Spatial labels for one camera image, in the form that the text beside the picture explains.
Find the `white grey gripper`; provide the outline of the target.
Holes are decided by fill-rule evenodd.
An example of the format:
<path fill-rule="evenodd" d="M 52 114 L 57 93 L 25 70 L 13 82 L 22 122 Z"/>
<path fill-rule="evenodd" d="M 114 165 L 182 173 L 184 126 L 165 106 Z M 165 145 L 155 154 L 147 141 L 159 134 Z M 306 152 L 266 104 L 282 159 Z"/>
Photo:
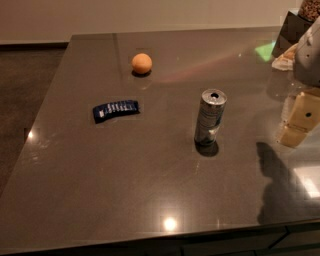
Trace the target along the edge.
<path fill-rule="evenodd" d="M 295 78 L 309 86 L 320 86 L 320 17 L 299 39 L 294 60 Z M 299 146 L 320 123 L 320 89 L 289 95 L 283 106 L 278 142 Z"/>

